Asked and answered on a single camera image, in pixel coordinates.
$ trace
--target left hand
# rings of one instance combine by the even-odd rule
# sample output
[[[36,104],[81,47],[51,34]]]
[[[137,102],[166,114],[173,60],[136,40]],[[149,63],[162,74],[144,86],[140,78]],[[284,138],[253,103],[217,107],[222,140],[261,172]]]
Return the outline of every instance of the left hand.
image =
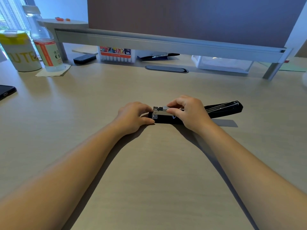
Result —
[[[122,135],[128,135],[136,132],[140,126],[145,124],[153,124],[154,120],[147,117],[140,117],[142,114],[152,112],[153,109],[140,102],[130,102],[120,108],[117,117],[112,121]]]

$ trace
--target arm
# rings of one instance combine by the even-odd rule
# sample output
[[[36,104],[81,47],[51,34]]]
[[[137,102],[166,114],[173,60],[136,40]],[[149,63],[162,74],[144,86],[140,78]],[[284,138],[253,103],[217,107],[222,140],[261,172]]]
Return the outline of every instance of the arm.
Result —
[[[112,123],[5,197],[0,229],[61,229],[116,142],[154,123],[140,117],[149,111],[151,107],[140,102],[127,104]]]
[[[217,126],[198,99],[180,96],[167,110],[214,152],[259,229],[306,229],[307,195],[266,166]]]

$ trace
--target black stapler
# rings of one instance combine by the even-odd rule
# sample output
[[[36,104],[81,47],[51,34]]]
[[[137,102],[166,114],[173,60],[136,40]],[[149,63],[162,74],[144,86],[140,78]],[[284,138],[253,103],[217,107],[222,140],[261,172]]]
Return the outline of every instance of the black stapler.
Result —
[[[148,117],[155,120],[156,123],[183,124],[183,122],[169,113],[169,107],[153,107],[153,112],[149,112]],[[226,102],[222,104],[209,105],[204,107],[210,118],[218,118],[227,115],[233,115],[242,112],[243,106],[239,101]]]

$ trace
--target forearm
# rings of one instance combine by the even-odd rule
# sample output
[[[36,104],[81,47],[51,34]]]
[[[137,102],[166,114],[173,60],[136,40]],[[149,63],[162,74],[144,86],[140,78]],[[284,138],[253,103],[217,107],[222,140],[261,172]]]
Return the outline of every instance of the forearm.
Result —
[[[60,229],[121,137],[106,126],[7,196],[0,203],[0,229]]]
[[[307,196],[214,123],[200,133],[259,229],[305,229]]]

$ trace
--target desk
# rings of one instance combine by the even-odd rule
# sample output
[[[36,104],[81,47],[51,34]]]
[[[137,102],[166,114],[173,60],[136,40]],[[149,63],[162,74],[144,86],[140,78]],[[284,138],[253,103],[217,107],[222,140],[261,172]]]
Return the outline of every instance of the desk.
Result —
[[[266,70],[260,64],[248,77],[198,70],[92,63],[72,66],[63,77],[35,77],[0,63],[0,84],[18,90],[0,101],[0,197],[98,131],[127,102],[163,105],[180,94],[205,105],[239,100],[243,112],[221,118],[238,127],[224,129],[307,192],[302,73],[279,71],[268,82],[260,79]],[[128,139],[72,229],[253,229],[194,137],[183,127],[156,124]]]

